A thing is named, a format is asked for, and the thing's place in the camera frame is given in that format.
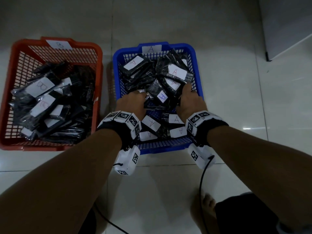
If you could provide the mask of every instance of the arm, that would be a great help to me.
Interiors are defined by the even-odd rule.
[[[117,101],[116,110],[142,120],[145,93]],[[0,196],[2,233],[78,233],[121,148],[114,130],[102,129],[39,166]]]
[[[207,110],[191,86],[183,89],[179,117]],[[312,224],[312,157],[229,126],[208,132],[207,141],[229,168],[290,228]]]

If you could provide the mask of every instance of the hand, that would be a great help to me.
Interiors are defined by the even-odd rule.
[[[142,121],[146,113],[146,109],[144,109],[145,97],[146,93],[140,93],[138,90],[125,94],[117,100],[116,111],[134,113]]]
[[[207,106],[202,97],[197,92],[192,92],[192,85],[187,83],[182,90],[181,106],[176,107],[177,114],[185,123],[195,112],[207,111]]]

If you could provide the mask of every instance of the tile floor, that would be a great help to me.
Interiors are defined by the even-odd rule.
[[[22,38],[70,37],[103,50],[101,113],[109,63],[122,47],[192,45],[209,110],[231,126],[312,154],[312,39],[266,62],[256,0],[0,0],[0,92],[10,47]],[[0,193],[58,153],[0,151]],[[218,158],[203,187],[217,201],[248,191]],[[189,214],[201,170],[186,151],[143,155],[135,173],[111,173],[99,197],[130,233],[199,233]],[[120,233],[108,226],[107,234]]]

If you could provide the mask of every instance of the left hand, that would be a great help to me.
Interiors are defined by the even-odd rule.
[[[125,94],[122,98],[117,100],[115,111],[124,111],[134,113],[137,118],[142,121],[146,109],[144,108],[146,93],[140,93],[138,90]]]

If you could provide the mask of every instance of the foot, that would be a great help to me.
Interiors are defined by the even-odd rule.
[[[204,212],[205,223],[207,225],[210,234],[220,234],[218,223],[216,220],[215,206],[216,201],[213,197],[206,193],[205,196],[201,196],[202,210]],[[202,234],[207,234],[204,223],[201,217],[201,210],[199,204],[199,194],[197,193],[193,199],[191,205],[191,216],[200,229]]]

